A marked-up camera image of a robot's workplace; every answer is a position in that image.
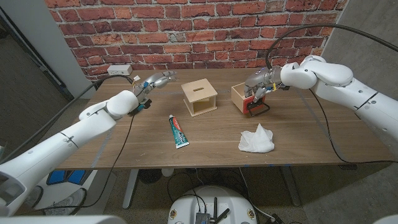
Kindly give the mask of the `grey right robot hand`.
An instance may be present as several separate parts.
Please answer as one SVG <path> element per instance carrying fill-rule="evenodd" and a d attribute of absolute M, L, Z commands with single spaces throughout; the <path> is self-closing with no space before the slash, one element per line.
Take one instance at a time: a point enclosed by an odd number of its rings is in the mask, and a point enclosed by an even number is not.
<path fill-rule="evenodd" d="M 271 69 L 261 68 L 250 75 L 244 83 L 244 95 L 250 97 L 254 94 L 253 102 L 257 103 L 266 93 L 267 85 L 280 84 L 281 73 L 280 67 L 273 67 Z"/>

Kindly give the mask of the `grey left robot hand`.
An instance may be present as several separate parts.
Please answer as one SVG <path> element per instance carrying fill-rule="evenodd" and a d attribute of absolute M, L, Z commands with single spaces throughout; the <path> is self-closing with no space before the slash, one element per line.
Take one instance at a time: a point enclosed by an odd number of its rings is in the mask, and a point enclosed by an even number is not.
<path fill-rule="evenodd" d="M 133 93 L 139 97 L 148 94 L 154 88 L 163 88 L 166 84 L 175 80 L 176 74 L 177 72 L 175 71 L 155 73 L 145 79 L 142 83 L 136 85 Z"/>

